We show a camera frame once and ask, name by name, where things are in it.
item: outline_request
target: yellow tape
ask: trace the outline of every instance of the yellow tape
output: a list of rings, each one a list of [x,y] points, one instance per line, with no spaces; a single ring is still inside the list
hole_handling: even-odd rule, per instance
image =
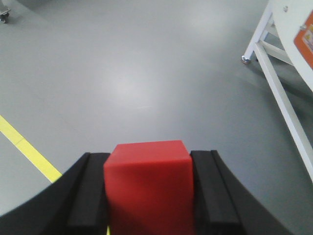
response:
[[[31,163],[51,182],[62,174],[41,155],[17,130],[0,115],[0,131],[23,153]]]

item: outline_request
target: red cube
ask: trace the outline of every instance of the red cube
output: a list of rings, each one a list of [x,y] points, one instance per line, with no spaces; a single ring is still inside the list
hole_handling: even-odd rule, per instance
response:
[[[119,144],[104,164],[112,235],[194,235],[193,165],[182,141]]]

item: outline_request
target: epoxy floor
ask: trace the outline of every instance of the epoxy floor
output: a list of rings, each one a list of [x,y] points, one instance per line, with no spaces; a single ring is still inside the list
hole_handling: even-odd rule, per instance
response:
[[[0,114],[59,171],[84,152],[179,139],[217,149],[285,226],[312,234],[312,183],[259,64],[240,60],[266,0],[4,3]],[[312,92],[273,62],[313,140]],[[0,214],[49,184],[1,134]]]

